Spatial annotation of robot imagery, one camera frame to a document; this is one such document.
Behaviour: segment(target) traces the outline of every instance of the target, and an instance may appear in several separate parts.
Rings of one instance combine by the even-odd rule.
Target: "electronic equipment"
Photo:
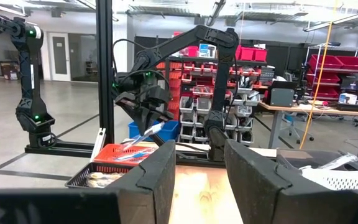
[[[274,81],[265,92],[265,103],[271,106],[291,107],[297,82]]]
[[[358,190],[329,190],[234,140],[224,153],[244,223],[358,223]]]
[[[169,222],[175,142],[163,146],[103,189],[0,190],[0,223]]]
[[[338,103],[336,109],[340,111],[355,111],[358,112],[358,105],[347,104],[347,103]]]

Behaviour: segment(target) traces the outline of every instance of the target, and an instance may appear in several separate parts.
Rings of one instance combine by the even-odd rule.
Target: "black cable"
[[[139,47],[142,47],[143,49],[148,49],[147,47],[144,47],[143,45],[140,45],[134,41],[131,41],[131,40],[128,40],[128,39],[119,39],[119,40],[116,40],[114,41],[114,43],[112,44],[112,52],[111,52],[111,56],[112,56],[112,64],[113,64],[113,67],[114,67],[114,71],[115,71],[115,74],[117,73],[117,65],[116,65],[116,58],[114,58],[114,46],[118,43],[118,42],[121,42],[121,41],[126,41],[126,42],[130,42],[132,44],[135,44],[135,45],[138,45]]]
[[[56,146],[56,143],[57,143],[56,134],[51,133],[51,132],[49,132],[49,133],[32,133],[32,134],[34,134],[34,135],[37,137],[37,143],[38,143],[38,147],[39,147],[39,148],[41,148],[41,149],[49,149],[49,148],[51,148],[51,147]],[[52,143],[51,143],[50,145],[48,145],[48,146],[43,146],[43,145],[41,144],[41,139],[39,138],[39,136],[48,136],[48,135],[50,135],[50,138],[51,138],[51,140],[52,140]]]
[[[231,110],[231,107],[233,106],[234,100],[236,98],[237,92],[239,91],[239,81],[238,81],[238,74],[237,74],[237,59],[236,57],[234,57],[234,67],[235,67],[235,73],[236,73],[236,90],[234,90],[234,95],[233,95],[233,99],[231,100],[231,103],[229,105],[229,110],[226,113],[226,117],[224,119],[224,126],[223,126],[223,130],[226,129],[226,122],[227,122],[227,118],[229,117],[229,113]]]

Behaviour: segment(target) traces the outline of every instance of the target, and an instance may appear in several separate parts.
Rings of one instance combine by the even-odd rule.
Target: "white plastic container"
[[[244,132],[240,133],[239,137],[240,137],[240,143],[245,145],[245,146],[250,146],[251,144],[254,143],[254,134],[251,133],[252,137],[251,137],[251,141],[243,141],[242,140],[242,135],[244,134]]]
[[[197,99],[197,113],[198,114],[208,114],[209,109],[211,109],[212,101],[207,98],[198,98]]]
[[[195,124],[195,113],[192,111],[191,113],[182,113],[180,115],[181,125],[184,127],[193,127]]]
[[[194,100],[191,103],[189,108],[185,107],[186,102],[189,100],[189,98],[190,98],[189,96],[183,96],[180,98],[180,106],[179,106],[180,112],[182,112],[182,113],[192,113],[193,112]]]
[[[198,112],[195,114],[195,124],[197,128],[204,127],[204,119],[206,114],[199,114]]]
[[[182,126],[181,129],[180,129],[180,138],[181,139],[192,140],[193,137],[194,137],[194,134],[195,134],[194,128],[191,130],[191,134],[188,134],[188,133],[183,134],[183,128],[185,128],[185,127]]]
[[[238,127],[237,129],[239,131],[250,131],[252,130],[252,125],[254,123],[254,119],[253,118],[247,118],[246,124],[245,126],[243,124],[240,124],[240,120],[238,120]]]
[[[239,118],[248,118],[252,114],[251,106],[236,106],[236,115]]]
[[[244,105],[246,106],[258,106],[258,103],[260,101],[260,95],[256,95],[254,97],[252,97],[252,99],[248,99],[246,98],[246,102],[244,103]]]

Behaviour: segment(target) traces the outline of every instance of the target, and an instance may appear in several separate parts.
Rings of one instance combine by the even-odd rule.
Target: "robotic arm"
[[[228,28],[224,32],[205,26],[196,26],[194,29],[160,45],[139,52],[130,73],[116,74],[113,98],[116,104],[121,106],[135,121],[141,134],[156,120],[168,121],[172,119],[171,113],[160,112],[156,109],[161,104],[168,103],[170,99],[169,90],[164,90],[157,85],[158,79],[163,77],[150,69],[171,54],[200,40],[216,45],[218,48],[218,71],[213,102],[205,119],[204,129],[210,139],[209,159],[223,161],[224,143],[227,139],[223,128],[224,98],[229,69],[233,65],[236,49],[239,45],[239,38],[234,29]],[[163,144],[163,140],[158,135],[152,136],[152,139],[159,146]]]
[[[54,142],[50,126],[55,123],[47,112],[40,96],[38,78],[38,53],[42,46],[44,33],[37,26],[30,26],[24,19],[13,20],[0,16],[0,34],[11,36],[12,43],[19,51],[19,78],[22,87],[22,99],[16,108],[16,118],[22,129],[29,133],[30,145],[50,147]]]

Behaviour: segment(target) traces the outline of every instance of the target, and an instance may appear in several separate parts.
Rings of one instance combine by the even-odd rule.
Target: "wooden surface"
[[[266,103],[259,102],[259,105],[268,109],[268,110],[275,110],[275,111],[287,111],[287,112],[310,112],[310,108],[302,108],[299,106],[293,106],[293,107],[284,107],[284,106],[270,106]],[[339,111],[336,109],[328,109],[328,110],[322,110],[319,108],[314,108],[313,113],[318,114],[337,114],[337,115],[348,115],[348,116],[358,116],[358,112],[355,111]]]
[[[139,146],[157,146],[140,142]],[[209,149],[205,144],[188,144]],[[263,156],[276,157],[275,149],[251,148]],[[194,151],[185,146],[176,150]],[[170,224],[241,224],[241,216],[226,169],[176,166]]]

